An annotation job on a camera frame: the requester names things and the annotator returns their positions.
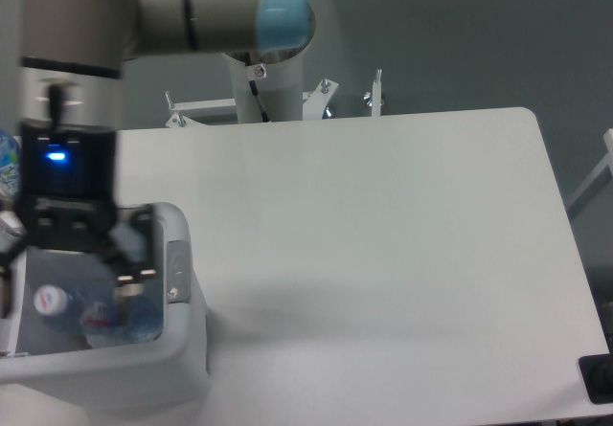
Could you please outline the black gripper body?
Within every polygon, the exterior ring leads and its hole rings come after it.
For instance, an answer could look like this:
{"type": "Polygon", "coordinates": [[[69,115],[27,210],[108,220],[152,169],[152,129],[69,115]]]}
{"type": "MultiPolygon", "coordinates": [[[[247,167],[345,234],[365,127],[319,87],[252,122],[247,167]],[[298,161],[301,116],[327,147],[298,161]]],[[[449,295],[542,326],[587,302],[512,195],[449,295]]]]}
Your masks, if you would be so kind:
{"type": "Polygon", "coordinates": [[[117,132],[112,128],[20,125],[20,191],[14,211],[22,245],[95,253],[117,222],[114,202],[117,132]]]}

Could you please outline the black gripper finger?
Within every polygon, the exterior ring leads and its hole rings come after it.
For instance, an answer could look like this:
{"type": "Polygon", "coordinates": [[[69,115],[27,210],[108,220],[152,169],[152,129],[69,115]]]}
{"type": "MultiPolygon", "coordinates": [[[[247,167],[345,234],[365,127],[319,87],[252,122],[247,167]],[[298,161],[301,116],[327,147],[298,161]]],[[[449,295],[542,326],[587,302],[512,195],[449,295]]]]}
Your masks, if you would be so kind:
{"type": "Polygon", "coordinates": [[[18,259],[26,252],[27,241],[15,241],[1,252],[1,318],[12,319],[20,314],[25,298],[24,267],[18,259]]]}
{"type": "Polygon", "coordinates": [[[116,208],[115,218],[98,238],[98,258],[115,279],[113,304],[119,325],[128,325],[144,283],[158,277],[154,254],[155,211],[151,204],[116,208]]]}

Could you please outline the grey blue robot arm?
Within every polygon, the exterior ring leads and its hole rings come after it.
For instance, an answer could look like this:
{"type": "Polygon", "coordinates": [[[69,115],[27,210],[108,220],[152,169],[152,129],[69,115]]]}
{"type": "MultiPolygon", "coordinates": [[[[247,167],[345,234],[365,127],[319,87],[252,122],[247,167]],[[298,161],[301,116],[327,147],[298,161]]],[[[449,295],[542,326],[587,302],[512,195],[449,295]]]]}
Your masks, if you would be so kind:
{"type": "Polygon", "coordinates": [[[29,247],[94,254],[130,286],[155,275],[110,230],[123,66],[181,53],[263,55],[308,44],[308,0],[22,0],[19,189],[3,210],[24,232],[1,255],[1,314],[14,308],[13,262],[29,247]]]}

